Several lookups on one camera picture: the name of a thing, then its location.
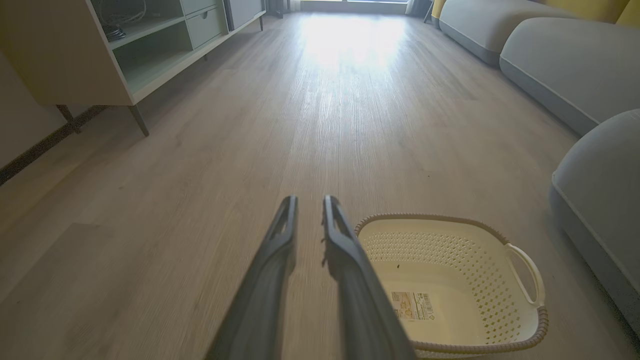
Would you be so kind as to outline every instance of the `sticker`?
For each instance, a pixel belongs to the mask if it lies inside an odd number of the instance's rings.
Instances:
[[[391,304],[398,319],[435,320],[431,299],[427,293],[391,293]]]

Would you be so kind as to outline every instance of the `wooden floor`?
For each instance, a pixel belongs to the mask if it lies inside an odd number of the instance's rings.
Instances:
[[[252,24],[141,104],[110,108],[0,188],[0,359],[201,359],[280,200],[300,197],[284,359],[340,357],[321,198],[352,225],[413,211],[490,224],[540,267],[550,329],[487,359],[634,359],[552,221],[577,137],[404,16]]]

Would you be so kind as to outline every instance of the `laundry basket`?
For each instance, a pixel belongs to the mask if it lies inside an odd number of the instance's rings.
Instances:
[[[547,333],[540,272],[491,227],[438,215],[384,214],[361,221],[355,232],[419,357],[523,350]],[[535,300],[511,258],[530,270]]]

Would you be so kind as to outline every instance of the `cabinet drawer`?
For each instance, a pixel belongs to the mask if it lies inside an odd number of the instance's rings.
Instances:
[[[221,21],[220,11],[219,8],[211,8],[187,19],[194,49],[222,33],[225,24]]]
[[[214,6],[216,0],[182,0],[182,9],[185,15],[194,13],[198,10]]]

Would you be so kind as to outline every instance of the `white wall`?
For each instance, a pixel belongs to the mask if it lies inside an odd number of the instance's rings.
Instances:
[[[55,106],[41,106],[0,52],[0,168],[67,122]]]

